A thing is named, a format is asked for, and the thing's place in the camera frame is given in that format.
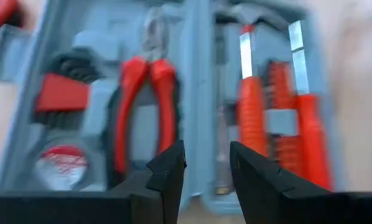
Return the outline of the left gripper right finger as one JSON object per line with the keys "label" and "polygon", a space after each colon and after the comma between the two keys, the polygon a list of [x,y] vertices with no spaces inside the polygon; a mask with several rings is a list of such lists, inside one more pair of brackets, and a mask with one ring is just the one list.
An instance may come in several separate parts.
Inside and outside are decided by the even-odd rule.
{"label": "left gripper right finger", "polygon": [[237,141],[230,164],[246,223],[372,223],[372,192],[331,192]]}

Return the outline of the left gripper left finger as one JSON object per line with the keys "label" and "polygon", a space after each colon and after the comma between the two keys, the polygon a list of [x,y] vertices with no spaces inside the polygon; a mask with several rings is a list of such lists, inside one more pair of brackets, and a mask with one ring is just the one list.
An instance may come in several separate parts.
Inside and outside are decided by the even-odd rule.
{"label": "left gripper left finger", "polygon": [[0,194],[0,223],[176,223],[187,166],[182,140],[105,192]]}

